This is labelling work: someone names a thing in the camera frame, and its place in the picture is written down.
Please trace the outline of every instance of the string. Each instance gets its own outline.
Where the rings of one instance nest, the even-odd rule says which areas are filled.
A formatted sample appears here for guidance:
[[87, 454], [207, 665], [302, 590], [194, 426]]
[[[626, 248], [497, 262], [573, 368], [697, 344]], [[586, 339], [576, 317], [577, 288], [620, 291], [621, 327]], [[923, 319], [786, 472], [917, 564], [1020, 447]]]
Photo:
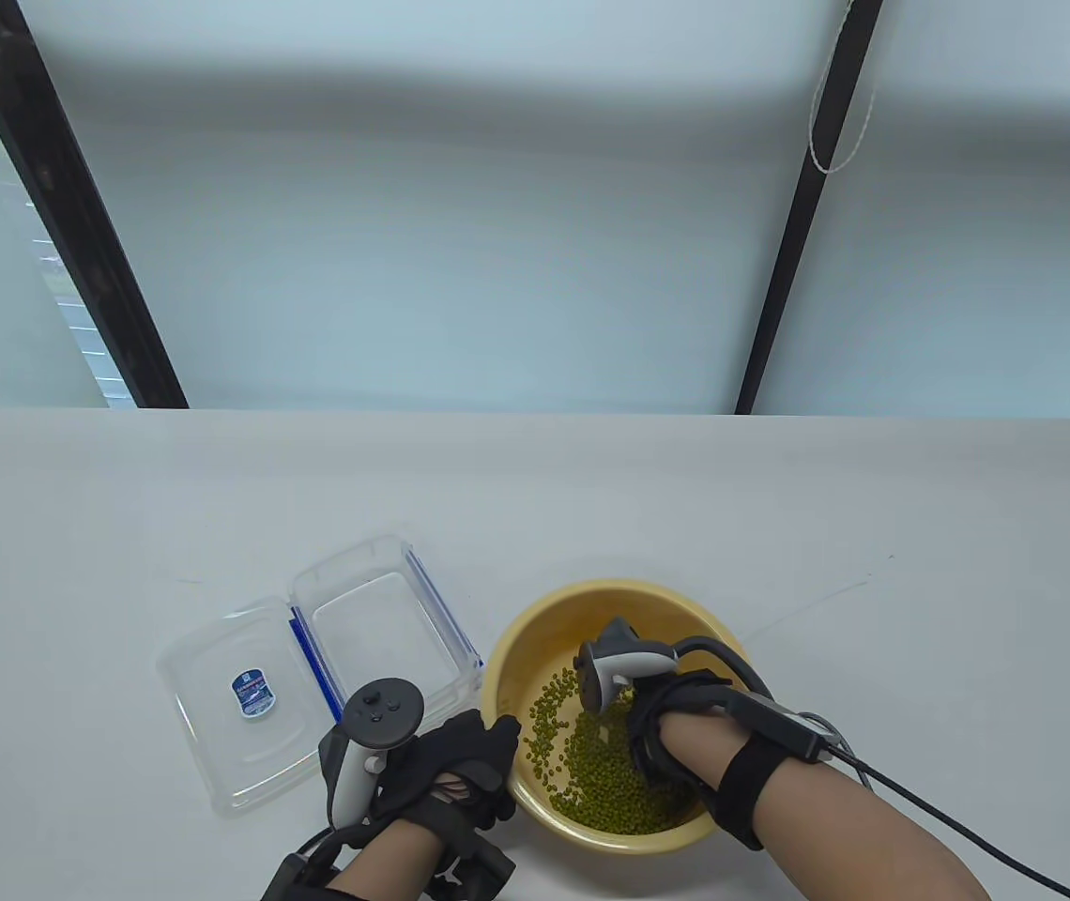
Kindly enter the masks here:
[[[830, 74], [831, 60], [836, 59], [836, 46], [839, 44], [839, 35], [844, 33], [844, 25], [847, 22], [847, 14], [852, 12], [852, 4], [856, 3], [856, 0], [847, 0], [847, 5], [844, 6], [844, 17], [839, 21], [839, 29], [836, 31], [836, 40], [831, 42], [831, 51], [827, 55], [827, 63], [823, 64], [822, 76], [819, 76], [819, 85], [814, 86], [814, 95], [810, 98], [810, 120], [807, 124], [807, 146], [810, 148], [810, 162], [814, 164], [814, 168], [823, 172], [824, 175], [830, 175], [832, 172], [839, 172], [850, 163], [852, 163], [853, 156], [856, 156], [856, 151], [860, 150], [860, 142], [865, 141], [865, 133], [869, 128], [869, 118], [873, 116], [873, 102], [877, 98], [877, 77], [873, 78], [873, 90], [869, 94], [869, 108], [865, 111], [865, 121], [860, 123], [860, 134], [856, 136], [856, 144], [852, 146], [852, 153], [847, 155], [839, 166], [831, 166], [830, 168], [823, 168], [823, 164], [819, 163], [819, 154], [814, 153], [814, 121], [819, 118], [819, 95], [822, 94], [823, 86], [827, 85], [827, 76]], [[831, 150], [831, 155], [835, 157], [836, 151]]]

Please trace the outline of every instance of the forearm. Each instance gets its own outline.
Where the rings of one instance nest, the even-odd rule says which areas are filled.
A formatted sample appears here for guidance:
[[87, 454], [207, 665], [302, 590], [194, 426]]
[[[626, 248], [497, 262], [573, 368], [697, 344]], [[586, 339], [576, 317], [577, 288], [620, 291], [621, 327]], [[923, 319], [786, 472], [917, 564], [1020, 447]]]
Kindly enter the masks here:
[[[728, 717], [667, 714], [669, 753], [718, 789], [748, 734]], [[786, 760], [753, 812], [756, 837], [809, 901], [990, 901], [936, 838], [826, 765]]]
[[442, 851], [444, 845], [432, 833], [397, 820], [372, 838], [327, 888], [364, 901], [416, 901], [431, 882]]

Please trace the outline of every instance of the white table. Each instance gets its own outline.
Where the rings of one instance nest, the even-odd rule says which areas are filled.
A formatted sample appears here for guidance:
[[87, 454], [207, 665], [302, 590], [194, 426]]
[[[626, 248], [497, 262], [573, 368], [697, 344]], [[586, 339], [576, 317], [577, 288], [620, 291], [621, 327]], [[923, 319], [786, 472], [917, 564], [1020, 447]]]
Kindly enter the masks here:
[[[486, 655], [570, 580], [682, 590], [784, 703], [1070, 883], [1070, 422], [55, 411], [0, 413], [0, 898], [260, 897], [319, 783], [219, 820], [153, 660], [394, 529]], [[796, 897], [722, 837], [496, 836], [507, 898]]]

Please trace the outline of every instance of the container lid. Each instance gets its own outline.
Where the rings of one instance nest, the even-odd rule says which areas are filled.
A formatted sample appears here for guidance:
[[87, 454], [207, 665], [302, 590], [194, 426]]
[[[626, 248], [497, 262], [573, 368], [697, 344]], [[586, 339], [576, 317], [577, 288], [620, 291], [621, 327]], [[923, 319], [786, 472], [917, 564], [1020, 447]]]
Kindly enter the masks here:
[[218, 813], [273, 797], [317, 769], [317, 746], [334, 718], [281, 598], [193, 631], [157, 668]]

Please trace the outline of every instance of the cord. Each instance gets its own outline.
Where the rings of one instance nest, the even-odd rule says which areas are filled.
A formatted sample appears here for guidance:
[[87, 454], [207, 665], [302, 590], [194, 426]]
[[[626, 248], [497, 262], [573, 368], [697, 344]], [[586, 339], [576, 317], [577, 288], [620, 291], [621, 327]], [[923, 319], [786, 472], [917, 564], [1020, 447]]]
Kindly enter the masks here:
[[[819, 119], [819, 94], [823, 91], [823, 86], [827, 85], [827, 74], [830, 73], [831, 60], [836, 59], [836, 46], [839, 44], [839, 35], [844, 32], [844, 25], [847, 22], [847, 14], [852, 12], [852, 4], [856, 3], [856, 0], [847, 0], [847, 5], [844, 6], [844, 17], [839, 20], [839, 29], [836, 31], [836, 40], [831, 42], [831, 51], [827, 55], [827, 63], [823, 64], [823, 74], [819, 76], [819, 85], [814, 86], [814, 95], [810, 98], [810, 119], [807, 123], [807, 146], [810, 148], [810, 162], [814, 164], [814, 168], [823, 172], [824, 175], [830, 175], [832, 172], [839, 172], [850, 163], [852, 163], [853, 156], [856, 156], [856, 151], [860, 150], [860, 142], [865, 141], [865, 133], [869, 128], [869, 117], [873, 116], [873, 102], [877, 98], [877, 78], [873, 78], [873, 91], [869, 94], [869, 108], [865, 111], [865, 121], [860, 123], [860, 134], [856, 136], [856, 144], [852, 146], [852, 153], [847, 155], [839, 166], [831, 166], [830, 168], [823, 168], [823, 164], [819, 163], [819, 154], [814, 153], [814, 121]], [[836, 155], [836, 148], [831, 148], [831, 157]]]
[[950, 815], [944, 813], [944, 811], [942, 810], [938, 810], [937, 807], [932, 806], [931, 804], [924, 801], [924, 799], [918, 797], [917, 794], [914, 794], [908, 789], [904, 789], [903, 785], [900, 785], [897, 782], [892, 781], [891, 778], [889, 778], [888, 776], [883, 776], [883, 774], [878, 773], [877, 769], [870, 767], [869, 764], [862, 762], [862, 760], [860, 759], [857, 759], [856, 754], [853, 754], [850, 751], [845, 751], [843, 747], [832, 747], [831, 755], [838, 757], [840, 760], [843, 761], [843, 763], [846, 763], [849, 767], [856, 769], [857, 773], [862, 773], [868, 776], [873, 776], [874, 779], [877, 780], [877, 782], [880, 782], [884, 787], [886, 787], [886, 789], [891, 790], [891, 792], [897, 792], [898, 794], [901, 795], [901, 797], [906, 798], [907, 801], [920, 808], [920, 810], [935, 816], [935, 819], [939, 820], [939, 822], [946, 825], [946, 827], [954, 829], [956, 833], [959, 833], [964, 838], [967, 838], [968, 841], [972, 841], [973, 844], [976, 844], [978, 849], [984, 851], [992, 858], [998, 859], [998, 861], [1006, 864], [1008, 867], [1010, 867], [1012, 870], [1017, 872], [1021, 872], [1021, 874], [1026, 875], [1033, 882], [1040, 883], [1046, 889], [1053, 889], [1053, 891], [1057, 891], [1058, 894], [1061, 894], [1061, 896], [1064, 897], [1070, 897], [1070, 888], [1065, 887], [1065, 885], [1059, 884], [1057, 881], [1050, 880], [1049, 876], [1040, 874], [1040, 872], [1033, 870], [1033, 868], [1028, 867], [1027, 864], [1021, 864], [1018, 859], [1012, 858], [1011, 855], [1007, 854], [1005, 851], [999, 851], [998, 849], [995, 849], [995, 846], [993, 844], [990, 844], [989, 841], [985, 841], [984, 838], [977, 836], [977, 833], [974, 833], [972, 828], [965, 827], [965, 825], [961, 825]]
[[[809, 720], [812, 721], [813, 723], [819, 723], [820, 726], [823, 726], [823, 728], [826, 729], [827, 732], [829, 732], [831, 735], [835, 735], [836, 744], [839, 747], [844, 748], [844, 750], [847, 751], [850, 757], [856, 757], [856, 751], [852, 749], [852, 745], [849, 744], [849, 739], [844, 738], [844, 733], [841, 733], [839, 729], [836, 729], [835, 726], [831, 726], [831, 720], [828, 720], [827, 717], [819, 716], [819, 714], [805, 714], [805, 713], [799, 713], [798, 716], [800, 716], [802, 720]], [[869, 777], [865, 776], [865, 774], [860, 773], [860, 770], [856, 767], [854, 767], [852, 770], [853, 773], [856, 773], [856, 777], [858, 778], [858, 780], [860, 780], [860, 784], [865, 785], [866, 789], [869, 789], [870, 792], [873, 792], [873, 784], [870, 783]]]
[[334, 831], [334, 827], [321, 828], [318, 833], [314, 833], [314, 836], [307, 838], [306, 843], [300, 846], [297, 850], [299, 854], [306, 854], [314, 849], [314, 845], [318, 844], [320, 841], [324, 840], [326, 836], [330, 836]]
[[708, 636], [690, 636], [690, 638], [683, 638], [681, 642], [673, 644], [673, 652], [676, 652], [677, 657], [684, 657], [690, 652], [710, 653], [727, 663], [731, 668], [731, 672], [739, 676], [739, 682], [745, 684], [749, 691], [756, 691], [758, 694], [762, 694], [766, 699], [773, 699], [773, 691], [764, 685], [764, 679], [760, 677], [753, 666], [718, 639]]

